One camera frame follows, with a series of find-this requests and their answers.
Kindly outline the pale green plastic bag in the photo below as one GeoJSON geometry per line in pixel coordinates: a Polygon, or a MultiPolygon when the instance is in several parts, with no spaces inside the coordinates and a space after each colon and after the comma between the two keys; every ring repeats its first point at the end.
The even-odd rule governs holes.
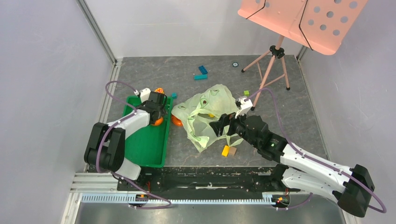
{"type": "Polygon", "coordinates": [[[237,111],[235,98],[230,90],[222,84],[216,84],[203,93],[198,93],[183,103],[173,107],[171,114],[182,121],[187,138],[201,153],[215,141],[226,139],[229,146],[239,145],[243,139],[236,134],[228,136],[224,131],[216,136],[209,123],[217,121],[222,114],[237,111]]]}

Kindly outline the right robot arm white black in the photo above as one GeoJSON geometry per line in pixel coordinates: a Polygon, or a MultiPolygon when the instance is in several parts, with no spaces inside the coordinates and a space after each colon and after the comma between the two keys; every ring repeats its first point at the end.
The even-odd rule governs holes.
{"type": "Polygon", "coordinates": [[[375,186],[364,166],[351,168],[311,154],[271,132],[260,116],[223,114],[210,127],[217,136],[238,135],[263,158],[277,162],[269,181],[273,189],[317,194],[351,215],[365,217],[375,186]]]}

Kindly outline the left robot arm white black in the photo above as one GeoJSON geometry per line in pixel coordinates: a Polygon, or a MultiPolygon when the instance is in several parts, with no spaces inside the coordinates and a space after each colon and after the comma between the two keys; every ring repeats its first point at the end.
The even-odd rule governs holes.
{"type": "Polygon", "coordinates": [[[110,122],[98,122],[93,125],[84,154],[84,161],[94,165],[97,172],[113,172],[125,179],[135,190],[143,189],[147,184],[145,175],[140,174],[141,167],[125,157],[126,139],[135,132],[154,125],[167,114],[165,109],[168,97],[159,92],[142,90],[138,95],[141,104],[129,105],[132,111],[122,118],[110,122]]]}

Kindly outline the orange fake fruit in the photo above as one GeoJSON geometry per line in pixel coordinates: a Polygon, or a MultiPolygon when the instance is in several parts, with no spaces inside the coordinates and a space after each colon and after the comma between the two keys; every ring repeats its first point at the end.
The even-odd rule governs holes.
{"type": "Polygon", "coordinates": [[[159,126],[159,125],[161,125],[163,123],[163,121],[164,121],[164,118],[161,117],[158,120],[156,120],[152,125],[153,126],[159,126]]]}

